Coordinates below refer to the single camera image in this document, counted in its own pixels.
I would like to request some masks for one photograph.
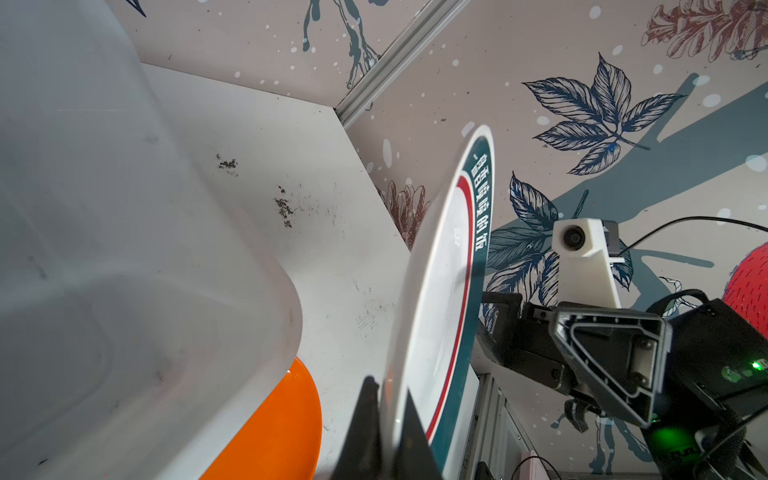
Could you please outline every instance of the red stripe on plate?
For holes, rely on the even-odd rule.
[[[474,235],[472,235],[475,227],[475,209],[472,206],[472,189],[469,186],[469,181],[463,175],[458,178],[458,185],[462,192],[464,192],[464,198],[467,202],[467,211],[469,213],[469,242],[467,252],[467,276],[464,282],[464,298],[462,300],[462,312],[458,319],[458,329],[456,330],[456,339],[453,342],[453,353],[451,353],[451,362],[448,366],[448,375],[445,376],[445,382],[442,384],[442,392],[440,392],[440,399],[437,402],[437,408],[432,415],[432,421],[427,428],[427,441],[432,443],[432,436],[435,434],[435,427],[442,414],[442,408],[445,406],[445,397],[448,394],[448,387],[451,385],[451,378],[453,377],[453,370],[456,367],[456,353],[458,353],[458,345],[462,339],[462,329],[464,327],[464,316],[467,310],[467,297],[469,296],[469,279],[472,275],[472,254],[474,250],[472,247],[475,245]]]

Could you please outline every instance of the orange bowl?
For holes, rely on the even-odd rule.
[[[296,359],[200,478],[309,480],[315,475],[322,435],[323,415],[315,382]]]

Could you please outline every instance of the camera lens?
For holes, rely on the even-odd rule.
[[[571,250],[578,250],[584,246],[587,236],[580,227],[570,227],[563,233],[563,243]]]

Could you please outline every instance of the red textured object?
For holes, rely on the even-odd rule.
[[[723,301],[768,338],[768,243],[741,260]]]

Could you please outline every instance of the white plate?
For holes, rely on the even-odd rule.
[[[491,233],[491,129],[477,127],[459,152],[416,237],[400,293],[380,407],[387,466],[408,392],[440,470],[462,399]]]

